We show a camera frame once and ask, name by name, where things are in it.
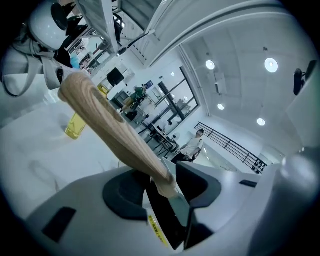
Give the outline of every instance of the man in white shirt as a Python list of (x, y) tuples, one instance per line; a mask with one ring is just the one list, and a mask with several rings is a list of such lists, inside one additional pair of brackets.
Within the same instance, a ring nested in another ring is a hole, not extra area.
[(201, 137), (204, 135), (205, 131), (200, 129), (196, 132), (195, 137), (191, 139), (187, 144), (185, 144), (181, 149), (180, 153), (177, 154), (171, 162), (176, 164), (177, 161), (188, 161), (191, 162), (193, 156), (197, 154), (202, 147), (204, 146), (204, 142)]

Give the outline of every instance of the yellow bottle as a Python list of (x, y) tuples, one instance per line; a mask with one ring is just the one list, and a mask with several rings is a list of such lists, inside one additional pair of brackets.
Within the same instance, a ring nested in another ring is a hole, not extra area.
[(81, 132), (85, 128), (86, 123), (82, 120), (82, 118), (77, 114), (74, 113), (73, 117), (69, 121), (65, 133), (71, 138), (71, 139), (78, 139)]

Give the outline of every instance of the yellow label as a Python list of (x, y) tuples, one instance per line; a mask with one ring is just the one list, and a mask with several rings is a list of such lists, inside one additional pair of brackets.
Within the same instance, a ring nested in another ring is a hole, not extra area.
[(148, 219), (149, 219), (150, 225), (151, 225), (151, 227), (152, 227), (155, 235), (160, 239), (160, 241), (161, 241), (162, 243), (164, 243), (165, 247), (168, 247), (168, 243), (167, 243), (167, 241), (166, 241), (166, 239), (165, 239), (165, 236), (164, 236), (164, 234), (162, 233), (162, 231), (159, 229), (159, 227), (158, 227), (158, 225), (156, 224), (154, 218), (153, 218), (151, 215), (149, 215), (149, 216), (148, 216)]
[(65, 129), (65, 133), (70, 138), (76, 140), (80, 136), (85, 126), (85, 121), (83, 121), (82, 118), (77, 113), (75, 113)]

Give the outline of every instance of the person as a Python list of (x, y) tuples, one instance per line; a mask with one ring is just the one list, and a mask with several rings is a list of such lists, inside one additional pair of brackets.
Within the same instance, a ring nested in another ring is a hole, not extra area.
[(130, 97), (128, 97), (124, 100), (123, 108), (116, 110), (119, 114), (121, 114), (122, 112), (125, 112), (127, 109), (129, 109), (138, 98), (140, 98), (142, 95), (144, 95), (147, 91), (147, 86), (145, 84), (143, 84), (141, 87), (134, 87), (133, 89), (134, 89), (134, 93), (131, 94)]
[(188, 161), (193, 162), (193, 156), (198, 154), (198, 152), (204, 146), (204, 142), (201, 137), (204, 135), (205, 131), (200, 129), (196, 132), (195, 137), (191, 139), (187, 144), (185, 144), (171, 162), (176, 164), (177, 161)]

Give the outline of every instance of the green object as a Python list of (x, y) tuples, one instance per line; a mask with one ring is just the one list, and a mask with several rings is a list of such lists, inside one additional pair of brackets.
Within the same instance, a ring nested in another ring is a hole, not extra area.
[(145, 88), (143, 87), (136, 87), (135, 88), (135, 93), (133, 93), (130, 98), (133, 99), (134, 101), (136, 101), (137, 98), (141, 97), (142, 95), (144, 95), (146, 93)]

